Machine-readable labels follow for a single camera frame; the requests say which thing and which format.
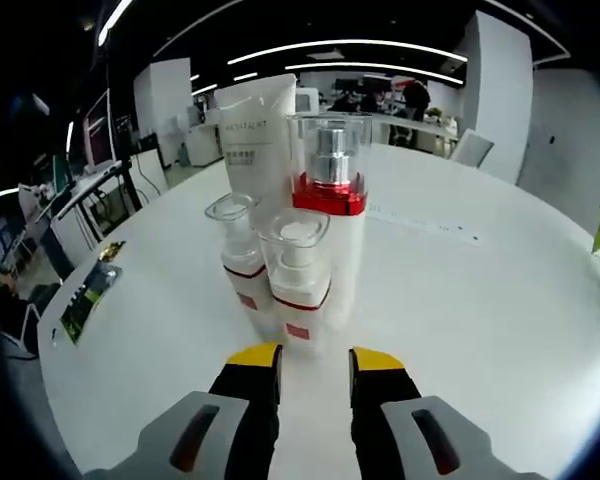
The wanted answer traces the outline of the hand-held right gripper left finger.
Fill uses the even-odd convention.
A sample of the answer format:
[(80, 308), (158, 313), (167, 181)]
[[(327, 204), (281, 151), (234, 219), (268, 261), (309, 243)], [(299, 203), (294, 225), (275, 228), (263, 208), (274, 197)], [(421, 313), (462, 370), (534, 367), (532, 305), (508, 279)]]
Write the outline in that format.
[(266, 479), (279, 436), (283, 346), (232, 355), (207, 392), (193, 391), (146, 425), (135, 451), (86, 479)]

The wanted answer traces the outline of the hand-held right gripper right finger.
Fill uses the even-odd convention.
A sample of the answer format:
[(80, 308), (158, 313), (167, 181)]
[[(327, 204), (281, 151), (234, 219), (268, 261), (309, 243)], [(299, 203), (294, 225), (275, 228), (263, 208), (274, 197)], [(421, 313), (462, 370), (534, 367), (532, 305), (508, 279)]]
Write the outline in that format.
[(496, 479), (489, 436), (424, 396), (388, 353), (349, 350), (351, 438), (364, 479)]

